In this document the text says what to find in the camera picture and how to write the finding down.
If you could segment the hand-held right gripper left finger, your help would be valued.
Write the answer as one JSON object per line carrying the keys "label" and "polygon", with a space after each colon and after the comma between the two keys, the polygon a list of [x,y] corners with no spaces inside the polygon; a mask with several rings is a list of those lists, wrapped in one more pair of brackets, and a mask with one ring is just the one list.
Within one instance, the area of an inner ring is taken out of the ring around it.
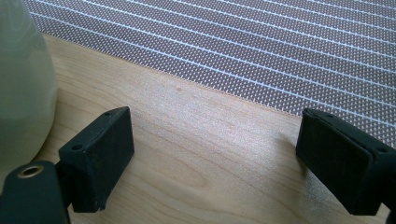
{"label": "hand-held right gripper left finger", "polygon": [[130,108],[100,115],[59,149],[58,176],[64,203],[77,213],[105,209],[133,155]]}

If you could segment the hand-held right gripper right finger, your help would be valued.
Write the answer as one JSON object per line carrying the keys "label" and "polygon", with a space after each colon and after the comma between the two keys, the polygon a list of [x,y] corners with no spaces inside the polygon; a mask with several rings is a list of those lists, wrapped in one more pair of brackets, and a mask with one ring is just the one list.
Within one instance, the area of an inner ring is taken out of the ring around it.
{"label": "hand-held right gripper right finger", "polygon": [[348,213],[396,213],[396,149],[335,115],[303,111],[296,155]]}

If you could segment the large pale green bowl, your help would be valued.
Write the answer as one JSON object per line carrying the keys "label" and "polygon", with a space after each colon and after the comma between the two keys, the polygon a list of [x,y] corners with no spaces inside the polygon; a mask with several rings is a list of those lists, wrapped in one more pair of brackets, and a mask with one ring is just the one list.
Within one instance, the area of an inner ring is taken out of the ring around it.
{"label": "large pale green bowl", "polygon": [[0,0],[0,189],[45,143],[57,79],[42,33],[22,0]]}

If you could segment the striped woven placemat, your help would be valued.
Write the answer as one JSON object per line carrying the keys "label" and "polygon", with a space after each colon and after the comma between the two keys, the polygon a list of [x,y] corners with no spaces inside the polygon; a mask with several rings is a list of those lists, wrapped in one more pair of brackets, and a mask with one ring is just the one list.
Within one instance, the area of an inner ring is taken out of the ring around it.
{"label": "striped woven placemat", "polygon": [[23,0],[63,40],[396,148],[396,0]]}

